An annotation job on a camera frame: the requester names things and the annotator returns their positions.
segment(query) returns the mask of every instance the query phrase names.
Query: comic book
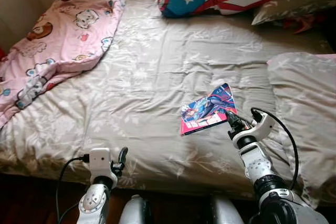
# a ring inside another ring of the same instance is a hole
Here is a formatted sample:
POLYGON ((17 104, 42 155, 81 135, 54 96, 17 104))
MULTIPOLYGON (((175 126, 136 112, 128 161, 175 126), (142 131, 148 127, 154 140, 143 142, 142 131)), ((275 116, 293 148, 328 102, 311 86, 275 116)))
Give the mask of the comic book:
POLYGON ((226 122, 225 111, 237 114, 230 86, 225 83, 181 108, 181 135, 188 135, 226 122))

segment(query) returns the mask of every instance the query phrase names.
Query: wooden floor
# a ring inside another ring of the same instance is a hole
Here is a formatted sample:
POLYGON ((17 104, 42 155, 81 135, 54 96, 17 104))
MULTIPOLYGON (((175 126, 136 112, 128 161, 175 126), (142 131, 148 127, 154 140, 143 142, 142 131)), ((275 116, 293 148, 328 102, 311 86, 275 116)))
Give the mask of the wooden floor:
MULTIPOLYGON (((76 203, 85 193, 85 186, 62 183, 59 192, 60 212, 76 203)), ((27 178, 0 174, 0 223, 1 224, 55 224, 56 182, 46 179, 27 178)), ((148 191, 116 189, 110 199, 110 214, 107 224, 117 224, 122 209, 134 194, 150 201, 154 223, 189 224, 209 223, 207 197, 169 195, 148 191)), ((233 201, 245 223, 257 211, 252 201, 233 201)), ((336 223, 335 208, 321 208, 329 223, 336 223)), ((71 211, 63 224, 76 223, 78 210, 71 211)))

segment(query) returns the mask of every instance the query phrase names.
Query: wrinkled bedsheet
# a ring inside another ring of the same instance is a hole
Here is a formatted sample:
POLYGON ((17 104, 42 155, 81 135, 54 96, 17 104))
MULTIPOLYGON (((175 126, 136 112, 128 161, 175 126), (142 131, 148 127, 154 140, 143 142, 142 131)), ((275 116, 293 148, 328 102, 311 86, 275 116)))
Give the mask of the wrinkled bedsheet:
POLYGON ((123 4, 123 0, 53 2, 27 37, 0 61, 0 129, 38 95, 97 64, 113 41, 123 4))
MULTIPOLYGON (((267 60, 283 52, 327 54, 327 42, 316 31, 252 27, 243 13, 165 19, 155 0, 125 2, 113 44, 97 66, 40 95, 3 127, 0 170, 57 179, 74 156, 108 147, 116 159, 127 146, 120 187, 252 197, 227 124, 180 136, 180 106, 227 82, 242 116, 251 106, 274 112, 267 60)), ((263 144, 291 180, 277 138, 274 131, 263 144)), ((87 166, 73 163, 65 179, 87 182, 87 166)))

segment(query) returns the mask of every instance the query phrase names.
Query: magazine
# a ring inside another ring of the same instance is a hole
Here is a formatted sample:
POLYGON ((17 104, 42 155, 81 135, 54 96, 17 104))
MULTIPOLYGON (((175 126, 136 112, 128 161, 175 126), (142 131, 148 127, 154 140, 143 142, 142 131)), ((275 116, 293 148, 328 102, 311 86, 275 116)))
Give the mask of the magazine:
POLYGON ((225 111, 237 114, 230 86, 225 83, 181 108, 181 135, 188 135, 226 122, 225 111))

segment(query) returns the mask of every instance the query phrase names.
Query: pink blanket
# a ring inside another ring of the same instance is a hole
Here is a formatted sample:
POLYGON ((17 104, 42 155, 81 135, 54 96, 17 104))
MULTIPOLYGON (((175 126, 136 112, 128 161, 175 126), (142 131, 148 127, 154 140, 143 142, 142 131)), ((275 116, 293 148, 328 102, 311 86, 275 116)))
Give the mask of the pink blanket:
POLYGON ((0 128, 38 95, 92 69, 123 7, 123 0, 56 0, 0 61, 0 128))

